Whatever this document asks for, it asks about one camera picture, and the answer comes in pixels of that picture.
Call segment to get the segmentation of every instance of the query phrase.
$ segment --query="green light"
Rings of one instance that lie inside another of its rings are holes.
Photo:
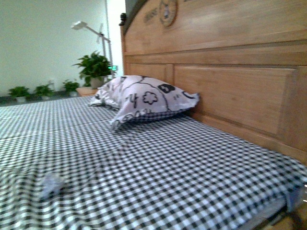
[[[112,71],[117,70],[117,66],[109,66],[108,68],[111,69]]]

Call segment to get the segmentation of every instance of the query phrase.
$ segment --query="lamp head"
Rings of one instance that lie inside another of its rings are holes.
[[[82,28],[85,28],[87,26],[87,23],[82,22],[82,21],[78,21],[74,24],[72,24],[71,28],[74,30],[80,30]]]

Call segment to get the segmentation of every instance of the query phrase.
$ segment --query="potted plant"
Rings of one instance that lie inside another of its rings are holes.
[[[71,97],[75,97],[78,95],[76,92],[76,89],[80,87],[80,84],[76,82],[76,79],[75,79],[75,82],[72,82],[67,79],[63,82],[63,84],[64,84],[64,88],[66,92],[69,93]]]
[[[98,88],[108,82],[108,75],[111,74],[110,63],[105,56],[99,55],[95,51],[90,55],[85,55],[80,63],[74,66],[83,67],[80,72],[80,79],[85,79],[85,84],[91,84],[93,88]]]
[[[49,84],[37,86],[34,92],[35,95],[42,97],[43,100],[48,100],[53,95],[53,90],[49,88]]]
[[[17,102],[25,102],[26,97],[30,96],[29,89],[24,86],[17,86],[15,88],[9,89],[9,95],[12,98],[16,98]]]

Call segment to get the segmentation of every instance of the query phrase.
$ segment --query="bed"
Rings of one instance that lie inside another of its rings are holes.
[[[140,2],[125,74],[199,103],[116,131],[93,97],[0,107],[1,228],[306,228],[305,3]],[[42,200],[48,173],[65,185]]]

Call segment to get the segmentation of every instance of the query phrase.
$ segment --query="checkered bed sheet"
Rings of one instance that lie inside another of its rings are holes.
[[[88,97],[0,108],[1,229],[236,229],[307,182],[296,160],[184,115],[110,131]],[[47,173],[65,178],[41,201]]]

